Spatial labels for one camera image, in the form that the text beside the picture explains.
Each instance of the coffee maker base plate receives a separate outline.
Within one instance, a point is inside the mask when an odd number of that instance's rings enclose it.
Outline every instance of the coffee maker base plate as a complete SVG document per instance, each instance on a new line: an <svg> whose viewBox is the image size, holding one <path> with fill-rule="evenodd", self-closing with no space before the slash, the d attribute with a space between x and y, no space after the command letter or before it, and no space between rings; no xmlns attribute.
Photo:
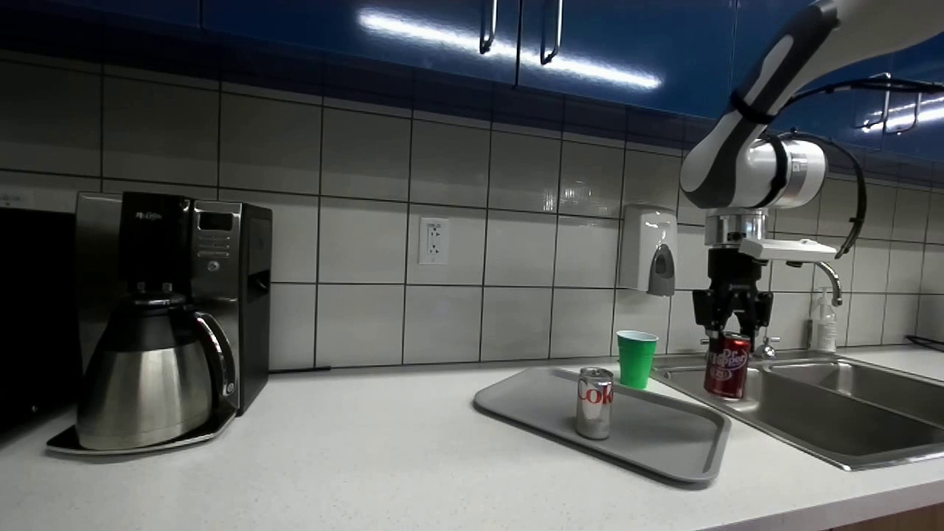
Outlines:
<svg viewBox="0 0 944 531"><path fill-rule="evenodd" d="M189 446L199 442L206 442L220 436L227 429L229 423L236 418L236 408L225 405L217 408L216 412L210 416L210 419L203 425L194 428L190 432L160 444L142 446L141 448L126 448L122 450L90 450L83 448L78 444L78 432L76 427L70 426L59 435L49 439L46 442L46 449L57 454L70 455L131 455L131 454L152 454L154 452L163 452L174 450L182 446Z"/></svg>

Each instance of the stainless steel carafe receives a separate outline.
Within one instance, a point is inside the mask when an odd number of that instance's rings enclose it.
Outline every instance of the stainless steel carafe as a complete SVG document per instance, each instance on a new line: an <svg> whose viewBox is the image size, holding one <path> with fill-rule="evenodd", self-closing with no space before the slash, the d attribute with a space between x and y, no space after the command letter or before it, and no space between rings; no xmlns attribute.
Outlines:
<svg viewBox="0 0 944 531"><path fill-rule="evenodd" d="M176 293L129 295L112 312L83 378L78 442L124 450L180 437L233 392L234 374L229 342L210 314Z"/></svg>

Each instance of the wall-mounted soap dispenser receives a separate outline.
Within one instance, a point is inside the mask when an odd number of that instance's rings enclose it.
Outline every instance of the wall-mounted soap dispenser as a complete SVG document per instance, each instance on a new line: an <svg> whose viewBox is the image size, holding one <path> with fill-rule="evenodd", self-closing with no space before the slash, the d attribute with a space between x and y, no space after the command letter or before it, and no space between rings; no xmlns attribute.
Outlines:
<svg viewBox="0 0 944 531"><path fill-rule="evenodd" d="M621 288L671 297L675 293L678 233L675 213L645 205L623 208L619 246Z"/></svg>

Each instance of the microwave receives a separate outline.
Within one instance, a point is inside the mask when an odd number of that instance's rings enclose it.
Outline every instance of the microwave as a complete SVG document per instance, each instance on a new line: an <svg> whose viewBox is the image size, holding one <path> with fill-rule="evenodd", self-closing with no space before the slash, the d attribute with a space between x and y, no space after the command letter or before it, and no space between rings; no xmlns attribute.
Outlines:
<svg viewBox="0 0 944 531"><path fill-rule="evenodd" d="M73 402L76 215L0 208L0 431Z"/></svg>

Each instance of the silver can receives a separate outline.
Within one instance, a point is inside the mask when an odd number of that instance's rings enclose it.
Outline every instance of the silver can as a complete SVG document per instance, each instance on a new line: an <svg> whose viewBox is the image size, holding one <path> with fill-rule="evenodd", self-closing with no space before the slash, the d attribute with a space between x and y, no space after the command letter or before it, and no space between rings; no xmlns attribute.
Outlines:
<svg viewBox="0 0 944 531"><path fill-rule="evenodd" d="M613 406L613 373L605 368L585 367L577 381L577 433L593 439L610 436Z"/></svg>

